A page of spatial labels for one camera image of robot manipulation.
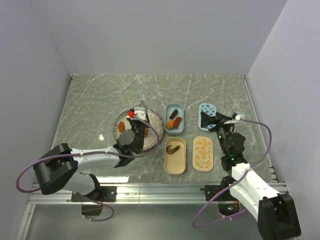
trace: round plate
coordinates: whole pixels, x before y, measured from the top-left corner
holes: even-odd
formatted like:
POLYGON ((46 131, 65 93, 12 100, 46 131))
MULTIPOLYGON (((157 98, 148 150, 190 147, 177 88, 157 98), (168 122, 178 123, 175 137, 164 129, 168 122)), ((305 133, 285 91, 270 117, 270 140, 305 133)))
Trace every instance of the round plate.
MULTIPOLYGON (((120 132, 118 125, 120 122, 123 122, 125 125, 125 129, 131 129, 129 121, 127 121, 127 115, 129 113, 129 109, 122 112, 115 120, 115 123, 113 125, 113 136, 114 139, 117 140, 120 137, 120 132)), ((150 125, 156 130, 156 132, 159 134, 160 140, 164 136, 165 132, 165 122, 162 119, 162 117, 156 113, 155 111, 152 111, 150 109, 146 110, 148 113, 148 117, 150 120, 150 125)), ((143 144, 143 152, 148 151, 152 148, 154 148, 157 144, 157 137, 151 129, 148 129, 148 134, 144 138, 144 144, 143 144)))

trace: marble table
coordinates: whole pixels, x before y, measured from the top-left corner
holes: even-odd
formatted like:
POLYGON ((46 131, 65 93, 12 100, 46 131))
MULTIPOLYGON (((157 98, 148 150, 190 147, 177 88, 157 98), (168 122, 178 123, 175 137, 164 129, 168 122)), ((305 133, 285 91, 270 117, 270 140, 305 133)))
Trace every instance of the marble table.
MULTIPOLYGON (((180 135, 186 141, 186 169, 180 176, 168 175, 164 170, 164 135, 156 152, 138 158, 119 168, 88 169, 104 183, 168 183, 219 182, 226 172, 221 166, 222 151, 216 133, 198 128, 198 108, 211 103, 217 111, 230 116, 234 111, 245 111, 246 118, 254 119, 243 80, 237 74, 142 74, 142 75, 74 75, 70 83, 64 109, 56 132, 54 145, 68 143, 71 148, 100 149, 115 144, 113 125, 124 110, 144 100, 147 107, 165 117, 169 103, 184 106, 185 125, 180 135), (214 167, 201 172, 192 165, 193 140, 209 137, 214 145, 214 167)), ((235 131, 245 136, 244 157, 254 163, 264 154, 257 126, 241 123, 235 131)), ((272 180, 267 160, 255 171, 265 181, 272 180)))

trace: orange object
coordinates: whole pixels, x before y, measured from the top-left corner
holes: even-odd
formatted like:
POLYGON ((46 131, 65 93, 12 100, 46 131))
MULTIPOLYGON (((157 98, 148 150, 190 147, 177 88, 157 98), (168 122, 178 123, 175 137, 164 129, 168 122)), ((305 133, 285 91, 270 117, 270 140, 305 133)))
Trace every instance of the orange object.
POLYGON ((118 128, 119 128, 119 132, 120 132, 120 133, 122 133, 123 131, 126 130, 126 126, 125 126, 125 124, 124 124, 123 121, 119 122, 118 128))
POLYGON ((177 129, 177 128, 179 127, 181 121, 182 121, 182 118, 178 116, 178 117, 175 119, 174 123, 173 123, 173 127, 174 127, 175 129, 177 129))
POLYGON ((174 123, 175 123, 175 121, 176 121, 176 120, 174 120, 174 119, 168 121, 168 122, 166 123, 166 128, 167 128, 167 129, 173 129, 173 128, 174 128, 174 123))

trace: blue tray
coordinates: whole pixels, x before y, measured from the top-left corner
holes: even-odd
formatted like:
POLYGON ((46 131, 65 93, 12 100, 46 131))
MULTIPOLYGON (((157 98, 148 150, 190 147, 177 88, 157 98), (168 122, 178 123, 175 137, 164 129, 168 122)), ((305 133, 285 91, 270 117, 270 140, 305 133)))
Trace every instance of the blue tray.
POLYGON ((217 108, 215 105, 211 104, 211 103, 201 103, 199 105, 199 113, 198 113, 198 127, 205 132, 209 132, 209 129, 212 129, 215 124, 211 124, 209 126, 207 126, 206 128, 202 128, 201 127, 201 112, 205 112, 206 114, 208 114, 209 116, 215 116, 216 112, 217 112, 217 108))
POLYGON ((184 131, 184 127, 185 127, 185 118, 184 118, 185 113, 184 113, 184 111, 185 111, 184 106, 182 106, 179 103, 169 103, 165 107, 164 131, 166 132, 166 134, 171 135, 171 136, 178 136, 178 135, 182 134, 182 132, 184 131), (181 121, 178 128, 167 129, 167 122, 169 122, 171 120, 169 117, 175 109, 178 110, 178 113, 176 114, 174 119, 176 119, 177 117, 181 117, 182 121, 181 121))

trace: white wall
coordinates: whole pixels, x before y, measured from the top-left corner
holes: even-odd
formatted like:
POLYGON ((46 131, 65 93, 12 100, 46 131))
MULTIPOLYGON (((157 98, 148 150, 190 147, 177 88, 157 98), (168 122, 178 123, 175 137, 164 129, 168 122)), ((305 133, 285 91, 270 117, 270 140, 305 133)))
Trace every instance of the white wall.
MULTIPOLYGON (((70 75, 28 0, 0 0, 1 239, 14 239, 27 194, 19 172, 51 146, 70 75)), ((23 178, 30 188, 34 173, 23 178)))
POLYGON ((287 0, 30 0, 73 74, 247 74, 287 0))
POLYGON ((320 1, 289 0, 248 74, 259 119, 272 130, 276 175, 306 240, 319 238, 319 43, 320 1))

